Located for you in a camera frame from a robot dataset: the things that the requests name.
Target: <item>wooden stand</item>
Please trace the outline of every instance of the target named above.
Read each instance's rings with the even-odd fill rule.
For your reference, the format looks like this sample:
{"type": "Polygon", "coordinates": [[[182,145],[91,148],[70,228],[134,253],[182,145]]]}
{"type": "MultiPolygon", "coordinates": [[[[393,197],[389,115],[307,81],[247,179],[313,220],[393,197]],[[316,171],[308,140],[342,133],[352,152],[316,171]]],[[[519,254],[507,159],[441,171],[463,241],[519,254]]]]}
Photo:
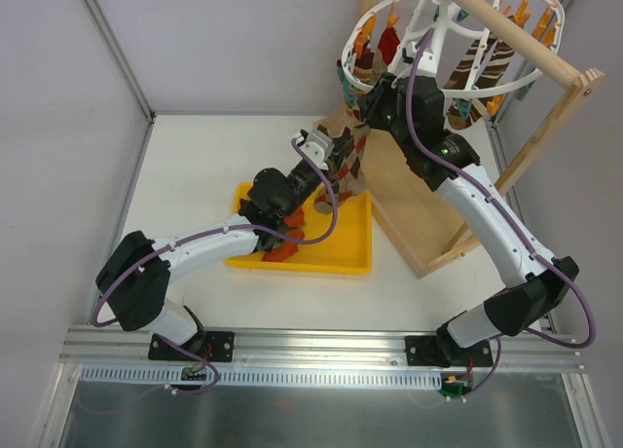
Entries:
{"type": "MultiPolygon", "coordinates": [[[[367,5],[378,3],[365,1],[367,5]]],[[[580,73],[484,0],[453,1],[567,90],[495,183],[505,195],[604,81],[605,75],[596,68],[580,73]]],[[[339,120],[340,112],[336,110],[326,120],[339,120]]],[[[389,133],[372,132],[363,167],[373,195],[374,216],[418,277],[478,244],[458,213],[409,171],[389,133]]]]}

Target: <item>white tabletop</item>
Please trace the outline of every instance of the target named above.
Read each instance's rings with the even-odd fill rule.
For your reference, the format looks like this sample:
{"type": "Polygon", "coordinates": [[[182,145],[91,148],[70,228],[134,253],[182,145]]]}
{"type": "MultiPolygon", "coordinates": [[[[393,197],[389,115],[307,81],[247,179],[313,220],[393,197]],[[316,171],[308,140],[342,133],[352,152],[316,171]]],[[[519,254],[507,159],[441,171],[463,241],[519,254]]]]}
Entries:
{"type": "MultiPolygon", "coordinates": [[[[298,161],[289,138],[317,117],[160,116],[147,148],[124,233],[183,234],[231,214],[234,192],[262,168],[298,161]]],[[[484,126],[465,135],[497,177],[484,126]]],[[[223,262],[176,282],[168,298],[206,326],[434,330],[503,288],[482,246],[418,280],[374,225],[366,277],[245,271],[223,262]]]]}

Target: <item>yellow tray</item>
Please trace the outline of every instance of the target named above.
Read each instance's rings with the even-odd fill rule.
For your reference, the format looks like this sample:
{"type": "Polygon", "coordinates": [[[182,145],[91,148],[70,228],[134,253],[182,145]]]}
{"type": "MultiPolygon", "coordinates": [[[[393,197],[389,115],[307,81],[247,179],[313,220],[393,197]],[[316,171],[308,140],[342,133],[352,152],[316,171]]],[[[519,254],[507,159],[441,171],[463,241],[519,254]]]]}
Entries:
{"type": "MultiPolygon", "coordinates": [[[[250,182],[242,182],[236,189],[234,212],[240,199],[246,198],[250,182]]],[[[303,204],[306,239],[315,239],[326,232],[331,215],[319,214],[313,208],[313,198],[303,204]]],[[[338,210],[338,223],[326,240],[313,245],[299,245],[299,251],[283,262],[262,261],[263,251],[234,256],[225,260],[230,266],[247,269],[307,271],[314,273],[342,273],[365,275],[372,270],[372,201],[366,190],[347,200],[338,210]]]]}

